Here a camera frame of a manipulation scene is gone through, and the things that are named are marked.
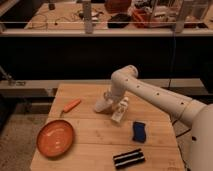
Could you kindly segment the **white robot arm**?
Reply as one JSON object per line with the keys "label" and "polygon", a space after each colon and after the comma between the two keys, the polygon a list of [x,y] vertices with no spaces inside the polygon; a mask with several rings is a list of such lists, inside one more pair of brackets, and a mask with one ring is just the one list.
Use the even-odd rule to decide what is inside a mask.
{"label": "white robot arm", "polygon": [[187,169],[213,171],[213,104],[205,104],[137,79],[133,65],[114,71],[106,99],[120,100],[126,91],[146,100],[162,111],[171,114],[191,128],[191,141]]}

